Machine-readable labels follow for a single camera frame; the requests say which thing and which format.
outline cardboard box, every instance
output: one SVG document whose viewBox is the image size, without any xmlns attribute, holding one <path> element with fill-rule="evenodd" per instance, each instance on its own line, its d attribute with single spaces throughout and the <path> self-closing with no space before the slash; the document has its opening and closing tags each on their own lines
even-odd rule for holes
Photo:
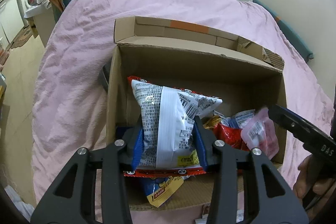
<svg viewBox="0 0 336 224">
<path fill-rule="evenodd" d="M 157 18 L 128 17 L 115 21 L 110 71 L 106 140 L 115 139 L 116 126 L 133 126 L 140 115 L 127 76 L 135 75 L 156 85 L 181 87 L 217 96 L 218 111 L 231 116 L 242 110 L 278 104 L 286 107 L 279 55 L 228 32 Z M 273 158 L 283 162 L 286 130 L 275 125 L 280 150 Z M 214 174 L 186 180 L 159 210 L 185 208 L 211 201 Z M 153 208 L 136 185 L 126 178 L 131 210 Z M 243 190 L 242 178 L 238 189 Z"/>
</svg>

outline red snack bag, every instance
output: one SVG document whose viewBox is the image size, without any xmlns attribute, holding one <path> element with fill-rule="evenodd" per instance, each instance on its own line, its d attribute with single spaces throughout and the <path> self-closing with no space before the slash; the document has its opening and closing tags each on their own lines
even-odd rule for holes
<svg viewBox="0 0 336 224">
<path fill-rule="evenodd" d="M 226 142 L 231 147 L 249 151 L 247 145 L 243 142 L 240 136 L 241 133 L 240 128 L 226 127 L 225 125 L 219 122 L 214 127 L 213 132 L 218 140 Z"/>
</svg>

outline bed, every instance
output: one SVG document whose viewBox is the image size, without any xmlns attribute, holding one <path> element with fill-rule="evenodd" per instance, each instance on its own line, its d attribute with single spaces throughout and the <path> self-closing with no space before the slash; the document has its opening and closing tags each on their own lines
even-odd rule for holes
<svg viewBox="0 0 336 224">
<path fill-rule="evenodd" d="M 237 0 L 72 0 L 57 22 L 43 56 L 33 106 L 34 190 L 41 199 L 58 172 L 80 147 L 105 146 L 106 96 L 98 81 L 115 47 L 116 18 L 149 16 L 206 25 L 238 34 L 279 54 L 287 106 L 324 132 L 330 131 L 332 101 L 304 59 L 263 7 Z M 308 155 L 287 134 L 281 174 L 292 187 Z M 184 213 L 132 212 L 134 223 L 191 223 L 200 208 Z"/>
</svg>

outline human hand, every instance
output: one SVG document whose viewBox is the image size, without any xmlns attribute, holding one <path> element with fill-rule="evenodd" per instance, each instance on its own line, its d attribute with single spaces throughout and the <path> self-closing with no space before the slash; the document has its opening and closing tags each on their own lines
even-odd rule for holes
<svg viewBox="0 0 336 224">
<path fill-rule="evenodd" d="M 307 170 L 309 160 L 312 155 L 305 158 L 305 160 L 299 165 L 298 170 L 300 171 L 299 176 L 296 180 L 296 183 L 293 186 L 293 192 L 298 197 L 302 204 L 302 199 L 304 198 L 305 193 L 307 193 L 308 185 L 306 181 L 307 177 Z M 322 210 L 323 206 L 327 203 L 328 199 L 334 192 L 336 188 L 336 183 L 334 183 L 333 178 L 318 180 L 315 185 L 313 186 L 313 192 L 317 195 L 323 195 L 327 191 L 327 193 L 317 202 L 315 206 L 313 206 L 310 210 L 308 210 L 307 215 L 310 220 L 312 220 L 319 212 Z"/>
</svg>

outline doormat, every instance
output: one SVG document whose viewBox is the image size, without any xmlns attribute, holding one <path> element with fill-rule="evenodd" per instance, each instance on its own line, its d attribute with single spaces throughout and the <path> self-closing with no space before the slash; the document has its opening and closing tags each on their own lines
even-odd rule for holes
<svg viewBox="0 0 336 224">
<path fill-rule="evenodd" d="M 30 27 L 21 29 L 21 31 L 13 39 L 13 43 L 10 48 L 22 47 L 32 35 L 33 35 L 33 32 Z"/>
</svg>

